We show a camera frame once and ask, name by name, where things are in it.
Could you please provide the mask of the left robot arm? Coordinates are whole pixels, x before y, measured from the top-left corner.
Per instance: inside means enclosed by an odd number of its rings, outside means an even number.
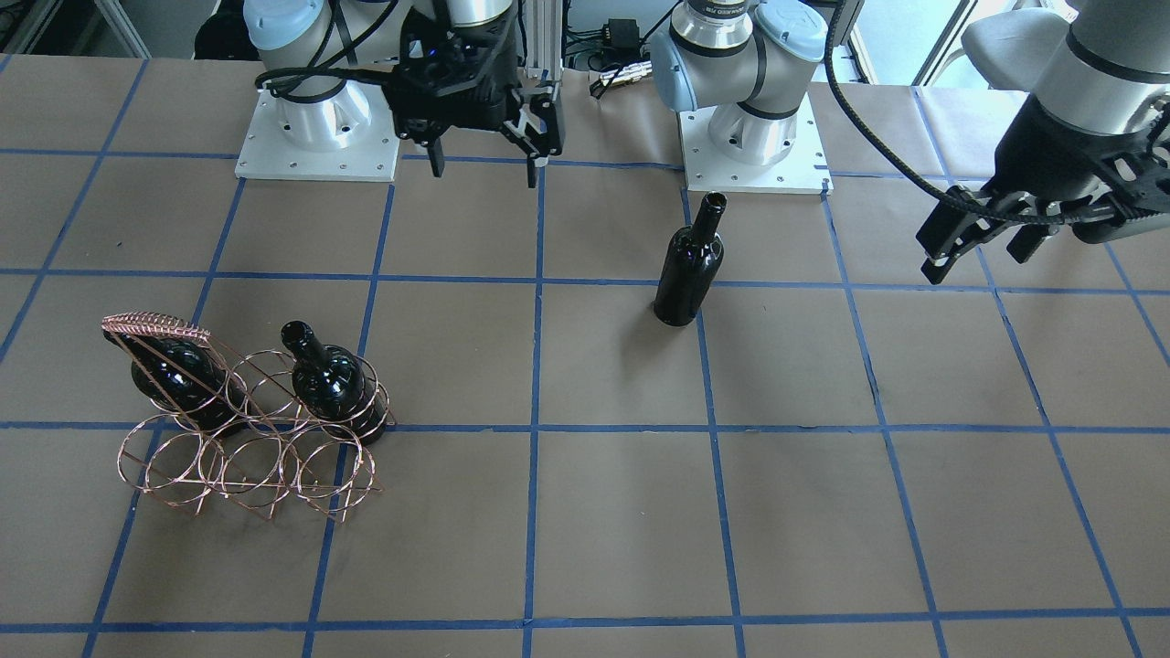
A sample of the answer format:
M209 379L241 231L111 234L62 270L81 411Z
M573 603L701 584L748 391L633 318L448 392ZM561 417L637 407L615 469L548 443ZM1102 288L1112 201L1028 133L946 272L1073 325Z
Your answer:
M1166 2L1074 1L969 20L954 12L918 81L940 78L950 37L991 89L1025 100L994 149L980 190L940 190L899 158L846 100L833 48L859 1L681 1L649 37L653 78L677 114L713 109L709 133L731 162L769 167L789 155L815 67L837 105L879 155L937 205L920 226L932 285L969 251L1016 229L1007 251L1027 262L1069 226L1085 244L1166 228Z

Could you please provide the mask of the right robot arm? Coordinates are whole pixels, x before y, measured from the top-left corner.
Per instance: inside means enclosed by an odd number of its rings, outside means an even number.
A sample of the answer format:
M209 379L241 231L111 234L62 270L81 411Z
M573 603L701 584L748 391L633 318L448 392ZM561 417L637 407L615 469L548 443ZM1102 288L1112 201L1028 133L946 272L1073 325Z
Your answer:
M500 133L539 167L563 155L560 66L526 64L560 11L535 1L246 1L264 66L235 174L247 180L393 181L412 143L443 174L450 129Z

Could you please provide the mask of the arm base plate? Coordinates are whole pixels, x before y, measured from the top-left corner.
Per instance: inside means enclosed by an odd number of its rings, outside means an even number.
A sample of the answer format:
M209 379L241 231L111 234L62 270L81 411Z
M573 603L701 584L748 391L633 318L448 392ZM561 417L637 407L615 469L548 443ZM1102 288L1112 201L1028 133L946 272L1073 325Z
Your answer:
M677 114L686 189L691 192L820 196L835 190L810 96L782 119L737 104Z
M377 85L344 85L331 100L292 103L259 92L234 174L254 180L392 183L399 138Z

